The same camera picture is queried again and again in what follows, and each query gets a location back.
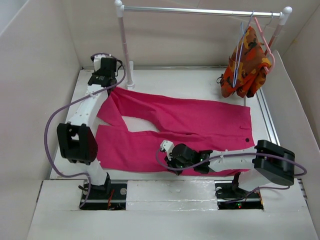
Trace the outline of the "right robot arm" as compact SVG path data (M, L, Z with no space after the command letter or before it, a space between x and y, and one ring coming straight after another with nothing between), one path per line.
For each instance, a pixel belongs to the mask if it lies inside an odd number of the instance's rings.
M189 169L203 175L237 171L231 184L231 191L237 197L269 183L284 187L294 184L295 154L267 140L231 151L196 151L183 143L175 145L164 140L160 151L166 154L166 168L176 175Z

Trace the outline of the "pink plastic hanger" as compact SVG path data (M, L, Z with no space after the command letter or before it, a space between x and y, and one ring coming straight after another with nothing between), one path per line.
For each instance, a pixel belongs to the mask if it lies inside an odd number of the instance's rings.
M255 24L256 24L257 29L258 29L258 33L259 33L259 35L260 35L260 37L261 37L261 39L262 39L262 41L264 43L266 51L267 51L266 55L270 55L270 57L271 57L271 67L269 67L269 68L268 67L264 67L266 73L269 74L274 69L275 57L274 57L273 53L271 52L271 49L270 49L270 47L269 47L269 45L268 45L268 43L266 41L266 38L265 38L264 33L263 33L262 29L261 29L261 26L259 24L258 19L256 17L254 17L253 19L255 21Z

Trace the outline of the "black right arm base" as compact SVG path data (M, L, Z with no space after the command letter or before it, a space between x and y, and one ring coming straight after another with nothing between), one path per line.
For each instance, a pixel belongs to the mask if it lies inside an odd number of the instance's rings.
M233 180L217 180L215 197L218 210L263 210L262 197L258 190L246 191Z

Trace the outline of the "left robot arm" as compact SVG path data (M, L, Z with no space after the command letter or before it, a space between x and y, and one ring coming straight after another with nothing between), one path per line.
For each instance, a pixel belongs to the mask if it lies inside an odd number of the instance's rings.
M98 144L92 126L102 104L113 90L105 88L117 83L117 59L101 53L93 55L91 60L94 72L87 83L86 99L80 102L67 123L57 126L56 131L61 156L87 173L95 194L104 199L111 194L112 189L107 183L108 174L97 159Z

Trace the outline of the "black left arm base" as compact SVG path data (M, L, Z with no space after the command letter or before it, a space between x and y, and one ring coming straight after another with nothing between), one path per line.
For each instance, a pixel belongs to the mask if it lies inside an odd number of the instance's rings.
M111 180L108 176L104 185L92 185L84 182L78 188L82 191L79 209L84 211L122 211L126 210L127 180Z

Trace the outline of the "orange camouflage shorts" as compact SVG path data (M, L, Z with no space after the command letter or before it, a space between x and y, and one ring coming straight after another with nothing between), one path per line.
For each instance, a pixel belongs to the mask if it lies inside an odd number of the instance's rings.
M228 66L218 82L221 95L227 98L236 93L241 98L252 98L266 81L265 67L270 68L272 63L265 55L255 29L249 26L243 40L236 87L232 87L236 52L237 47L229 57Z

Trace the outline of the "pink trousers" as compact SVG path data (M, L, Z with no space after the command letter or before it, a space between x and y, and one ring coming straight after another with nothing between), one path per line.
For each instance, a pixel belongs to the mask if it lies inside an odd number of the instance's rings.
M97 116L97 159L105 169L163 172L160 144L196 151L234 151L254 146L250 108L212 100L180 99L115 88Z

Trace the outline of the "aluminium table edge rail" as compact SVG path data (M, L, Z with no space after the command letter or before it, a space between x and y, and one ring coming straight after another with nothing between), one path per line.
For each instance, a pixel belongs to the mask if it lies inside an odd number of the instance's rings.
M266 97L264 95L264 92L262 89L259 89L256 93L256 97L260 106L260 110L262 113L262 117L264 120L264 125L266 127L266 132L268 135L268 139L270 142L276 145L280 145L280 141L277 135L277 131L271 116L271 113L269 111L269 107L266 101Z

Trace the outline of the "white clothes rack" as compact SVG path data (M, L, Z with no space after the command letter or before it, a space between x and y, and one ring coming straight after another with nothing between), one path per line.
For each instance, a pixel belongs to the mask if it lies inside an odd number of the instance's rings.
M236 11L236 10L216 10L216 9L192 9L192 8L172 8L172 7L138 7L138 6L126 6L123 4L122 1L116 0L114 2L115 11L118 19L118 25L120 29L120 37L121 37L121 44L123 50L123 56L125 60L126 66L126 82L125 87L128 90L133 90L135 87L135 83L133 81L133 69L134 64L132 61L129 61L129 52L128 46L126 41L126 33L125 33L125 26L124 26L124 12L150 12L150 13L175 13L175 14L197 14L197 15L213 15L213 16L233 16L233 17L249 17L253 11ZM268 43L269 48L272 46L275 39L277 39L278 35L280 34L283 26L286 24L288 18L290 17L291 13L293 12L292 7L287 6L283 8L281 12L259 12L255 11L253 14L252 20L254 17L258 18L278 18L277 27L272 34L272 37Z

